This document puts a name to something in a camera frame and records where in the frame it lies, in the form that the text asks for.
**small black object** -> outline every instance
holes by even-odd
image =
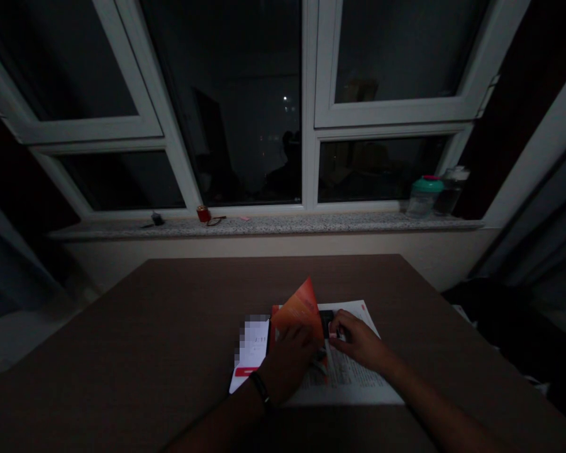
[[[159,227],[160,225],[163,225],[164,219],[162,218],[161,215],[159,215],[158,213],[154,212],[153,214],[151,214],[151,220],[153,220],[153,223],[155,224],[156,227]]]
[[[258,373],[253,371],[250,374],[250,380],[254,383],[258,392],[260,393],[260,397],[262,399],[262,403],[264,404],[264,410],[269,412],[272,409],[272,402],[270,401],[269,392],[266,390],[266,385],[264,385],[264,381],[260,377]]]

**hand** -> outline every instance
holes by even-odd
[[[330,338],[329,344],[364,367],[384,374],[387,369],[386,365],[392,361],[394,354],[384,345],[375,332],[362,320],[346,310],[338,310],[330,325],[330,332],[336,332],[340,326],[346,331],[348,342],[338,338]]]
[[[308,326],[293,326],[283,332],[257,371],[273,405],[280,405],[296,392],[318,349],[319,341]]]

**glass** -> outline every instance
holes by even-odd
[[[436,171],[448,138],[321,143],[319,203],[408,199],[412,183]]]
[[[454,96],[488,0],[351,0],[335,102]]]
[[[0,0],[0,62],[40,121],[138,114],[91,0]]]
[[[207,206],[300,203],[299,0],[143,0]]]
[[[56,157],[95,211],[184,208],[163,150]]]

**brown table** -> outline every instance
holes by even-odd
[[[399,255],[149,260],[0,376],[0,451],[159,450],[226,395],[244,316],[310,275],[364,299],[382,339],[524,451],[566,449],[566,419]],[[281,410],[260,450],[435,451],[405,406]]]

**white window frame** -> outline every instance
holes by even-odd
[[[149,219],[152,210],[94,211],[79,191],[56,155],[133,152],[135,150],[165,150],[185,201],[185,209],[159,209],[166,218],[196,216],[196,207],[202,204],[172,100],[165,85],[157,54],[145,23],[139,0],[114,0],[116,12],[134,52],[138,69],[147,85],[164,136],[136,140],[44,144],[30,147],[52,181],[73,206],[82,221]],[[285,215],[294,213],[331,213],[351,211],[399,211],[402,201],[364,201],[345,203],[318,203],[319,156],[322,142],[346,140],[377,140],[401,137],[453,135],[440,159],[437,174],[456,165],[473,129],[473,123],[443,122],[412,125],[379,125],[364,128],[315,127],[315,98],[317,96],[317,49],[319,1],[302,1],[302,203],[261,206],[231,206],[210,208],[213,216]]]
[[[318,6],[315,127],[473,120],[529,3],[530,0],[491,1],[456,96],[336,104],[343,0],[321,0]]]
[[[181,184],[180,171],[177,171],[176,160],[178,154],[168,147],[164,138],[146,138],[141,140],[117,140],[115,142],[86,142],[86,143],[67,143],[57,145],[35,145],[30,147],[30,151],[40,163],[44,171],[59,188],[66,200],[71,204],[74,211],[80,216],[82,221],[92,220],[124,220],[144,218],[149,219],[153,210],[117,210],[117,211],[95,211],[86,197],[82,194],[73,178],[69,175],[65,167],[55,159],[60,155],[79,155],[79,154],[103,154],[118,152],[142,152],[151,150],[164,150],[174,176],[179,183],[179,189],[184,196],[184,184]],[[185,217],[195,214],[188,208],[158,209],[168,217]]]
[[[93,0],[138,115],[40,121],[0,63],[0,117],[20,143],[57,143],[163,135],[113,0]]]
[[[361,129],[322,129],[316,132],[316,140],[312,149],[313,174],[312,191],[315,197],[314,211],[318,213],[334,213],[347,211],[395,211],[402,207],[402,200],[385,201],[345,201],[339,203],[319,203],[319,163],[321,144],[326,142],[346,142],[352,140],[385,140],[394,138],[418,138],[437,135],[452,135],[440,157],[435,174],[441,176],[449,167],[457,165],[461,153],[474,128],[472,123],[444,123],[435,125],[404,125],[371,127]]]

